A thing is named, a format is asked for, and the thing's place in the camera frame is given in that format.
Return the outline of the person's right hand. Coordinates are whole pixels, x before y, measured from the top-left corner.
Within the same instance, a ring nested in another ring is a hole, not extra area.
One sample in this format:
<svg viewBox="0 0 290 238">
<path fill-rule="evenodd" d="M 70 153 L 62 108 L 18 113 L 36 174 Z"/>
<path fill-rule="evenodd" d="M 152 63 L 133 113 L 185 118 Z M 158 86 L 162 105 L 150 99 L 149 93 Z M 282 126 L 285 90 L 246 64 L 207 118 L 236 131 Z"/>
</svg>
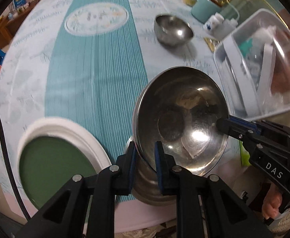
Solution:
<svg viewBox="0 0 290 238">
<path fill-rule="evenodd" d="M 275 184 L 271 184 L 262 205 L 262 215 L 265 220 L 275 219 L 279 214 L 279 207 L 282 204 L 282 194 Z"/>
</svg>

